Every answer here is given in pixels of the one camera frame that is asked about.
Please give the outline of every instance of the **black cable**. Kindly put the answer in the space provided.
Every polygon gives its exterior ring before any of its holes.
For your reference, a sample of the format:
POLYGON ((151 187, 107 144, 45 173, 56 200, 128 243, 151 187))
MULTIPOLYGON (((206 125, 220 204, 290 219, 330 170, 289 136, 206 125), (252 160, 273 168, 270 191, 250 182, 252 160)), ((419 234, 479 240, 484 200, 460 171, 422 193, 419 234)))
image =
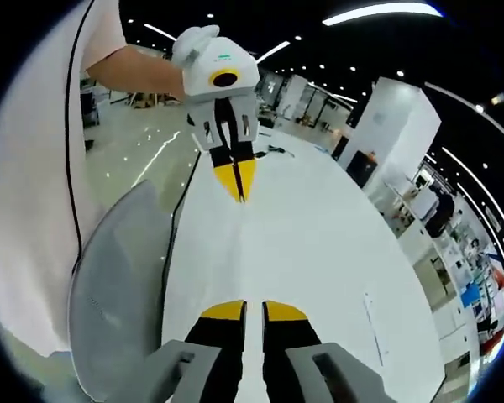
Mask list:
POLYGON ((73 213, 73 221, 75 222, 75 230, 76 230, 76 240, 78 242, 78 253, 76 255, 75 264, 73 265, 72 273, 75 273, 76 267, 81 260, 82 257, 82 236, 81 236, 81 228, 78 223, 78 214, 76 213, 76 204, 75 204, 75 194, 73 192, 73 183, 71 179, 71 152, 69 147, 69 97, 71 95, 71 75, 73 73, 73 65, 75 62, 75 52, 76 46, 78 44, 78 39, 81 36, 82 27, 86 22, 87 15, 90 13, 92 9, 92 5, 95 0, 91 0, 90 4, 87 6, 86 12, 82 16, 82 20, 80 25, 78 26, 78 30, 76 31, 75 40, 73 41, 73 47, 71 49, 71 56, 69 58, 69 67, 67 69, 67 81, 66 81, 66 99, 65 99, 65 111, 64 111, 64 124, 65 124, 65 133, 66 133, 66 176, 67 176, 67 187, 69 189, 69 200, 71 201, 71 211, 73 213))
POLYGON ((176 207, 174 208, 174 211, 171 214, 171 225, 170 225, 170 239, 168 240, 168 248, 166 249, 166 256, 165 256, 165 265, 164 268, 162 269, 162 288, 160 290, 160 300, 158 306, 160 306, 160 315, 159 315, 159 321, 157 322, 157 325, 155 326, 155 329, 157 331, 156 337, 157 337, 157 344, 161 345, 162 344, 162 321, 164 318, 164 311, 165 311, 165 298, 166 298, 166 286, 168 283, 168 274, 170 273, 170 256, 171 256, 171 250, 174 248, 174 241, 176 237, 174 236, 174 232, 176 231, 176 216, 177 216, 177 210, 179 210, 179 207, 183 203, 183 200, 185 199, 186 192, 188 191, 189 186, 191 185, 192 177, 194 176, 194 172, 196 171, 196 167, 198 165, 198 162, 200 161, 200 157, 202 156, 202 153, 198 153, 196 157, 196 161, 194 161, 194 165, 192 166, 191 174, 188 177, 188 180, 186 181, 185 189, 183 190, 183 193, 181 193, 181 197, 177 201, 176 207))

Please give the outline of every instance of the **black circular lens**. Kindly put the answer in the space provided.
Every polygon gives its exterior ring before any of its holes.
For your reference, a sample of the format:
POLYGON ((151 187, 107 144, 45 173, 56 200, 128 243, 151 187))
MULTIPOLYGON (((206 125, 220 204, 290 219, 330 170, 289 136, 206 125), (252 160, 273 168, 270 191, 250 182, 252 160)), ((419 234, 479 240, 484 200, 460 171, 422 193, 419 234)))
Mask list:
POLYGON ((234 73, 223 73, 220 76, 216 76, 213 80, 215 86, 225 87, 231 86, 237 81, 237 76, 234 73))

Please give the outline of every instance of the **white tabletop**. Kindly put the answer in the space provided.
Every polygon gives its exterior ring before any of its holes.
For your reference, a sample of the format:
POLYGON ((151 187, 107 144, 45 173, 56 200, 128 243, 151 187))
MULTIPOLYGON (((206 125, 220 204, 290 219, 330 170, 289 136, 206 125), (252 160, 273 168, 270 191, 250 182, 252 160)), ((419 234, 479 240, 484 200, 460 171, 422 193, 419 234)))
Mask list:
POLYGON ((249 303, 236 401, 268 401, 261 377, 261 302, 304 311, 320 339, 381 374, 400 402, 428 403, 444 378, 432 312, 396 238, 328 155, 261 128, 249 200, 236 203, 200 158, 184 201, 165 299, 163 341, 183 339, 200 313, 249 303))

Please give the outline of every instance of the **person's arm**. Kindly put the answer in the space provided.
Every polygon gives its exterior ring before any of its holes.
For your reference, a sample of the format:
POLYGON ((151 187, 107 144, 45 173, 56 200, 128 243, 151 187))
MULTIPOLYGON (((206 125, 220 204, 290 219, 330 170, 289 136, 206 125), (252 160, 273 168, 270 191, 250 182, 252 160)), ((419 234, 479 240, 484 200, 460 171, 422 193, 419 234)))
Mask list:
POLYGON ((182 70, 168 60, 125 46, 87 69, 106 88, 122 92, 170 93, 183 99, 182 70))

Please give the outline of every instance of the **black ceiling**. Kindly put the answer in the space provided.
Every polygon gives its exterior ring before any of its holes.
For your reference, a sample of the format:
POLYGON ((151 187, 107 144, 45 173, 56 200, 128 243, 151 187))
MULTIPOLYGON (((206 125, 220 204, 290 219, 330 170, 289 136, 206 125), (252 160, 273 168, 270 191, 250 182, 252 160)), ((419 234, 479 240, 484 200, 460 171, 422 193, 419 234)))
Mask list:
MULTIPOLYGON (((388 2, 254 0, 173 2, 168 7, 166 2, 121 0, 120 8, 130 43, 140 40, 161 50, 172 46, 144 24, 175 37, 193 25, 218 24, 221 35, 255 56, 289 40, 290 46, 262 63, 266 69, 284 69, 290 75, 293 68, 309 81, 325 83, 332 92, 357 99, 378 76, 394 77, 397 70, 404 70, 407 82, 421 86, 428 81, 482 104, 504 126, 504 103, 491 105, 491 98, 504 92, 504 3, 438 0, 433 6, 444 18, 391 14, 332 27, 322 24, 325 18, 376 3, 388 2), (296 35, 302 40, 296 41, 296 35)), ((442 153, 440 148, 446 146, 480 177, 504 210, 504 136, 458 102, 431 90, 426 93, 443 121, 432 146, 438 162, 447 175, 459 171, 442 153), (483 162, 488 170, 483 170, 483 162)), ((460 179, 474 198, 488 201, 471 178, 460 179)))

